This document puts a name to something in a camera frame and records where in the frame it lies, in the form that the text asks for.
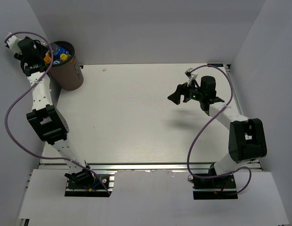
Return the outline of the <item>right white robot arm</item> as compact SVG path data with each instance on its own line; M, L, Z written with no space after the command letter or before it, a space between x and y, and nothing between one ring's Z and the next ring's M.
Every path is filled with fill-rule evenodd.
M267 155L262 121L247 118L226 105L226 102L217 96L214 77L203 76L198 84L196 75L193 75L189 82L179 84L168 99L176 105L190 100L198 101L208 116L228 129L228 153L212 164L208 171L208 183L212 187L220 187L225 182L225 176L238 171L246 163Z

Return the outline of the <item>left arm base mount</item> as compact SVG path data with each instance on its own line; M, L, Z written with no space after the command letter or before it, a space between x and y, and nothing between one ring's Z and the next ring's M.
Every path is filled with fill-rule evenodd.
M78 173L65 173L67 184L65 197L109 197L110 175L99 174L99 179L90 171L83 169Z

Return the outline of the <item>orange bottle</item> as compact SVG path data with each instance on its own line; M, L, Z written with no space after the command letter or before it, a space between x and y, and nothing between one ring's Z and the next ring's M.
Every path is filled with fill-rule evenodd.
M49 52L47 52L45 57L44 57L44 62L49 65L51 60L52 60L52 58L51 58Z

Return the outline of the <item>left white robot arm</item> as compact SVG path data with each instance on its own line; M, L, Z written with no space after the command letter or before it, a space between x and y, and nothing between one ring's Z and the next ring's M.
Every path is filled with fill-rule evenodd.
M32 89L32 111L26 118L38 137L55 148L69 167L68 176L79 174L79 183L89 188L94 185L95 176L87 171L86 162L73 149L69 139L66 119L53 105L50 93L50 78L43 74L48 64L44 57L48 50L38 40L25 37L17 43L19 60L24 64L24 73Z

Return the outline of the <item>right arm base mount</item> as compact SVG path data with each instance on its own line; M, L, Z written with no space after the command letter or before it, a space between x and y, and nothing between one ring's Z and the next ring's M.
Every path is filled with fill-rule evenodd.
M233 175L221 178L195 178L192 175L187 177L193 184L194 200L235 200L236 183Z

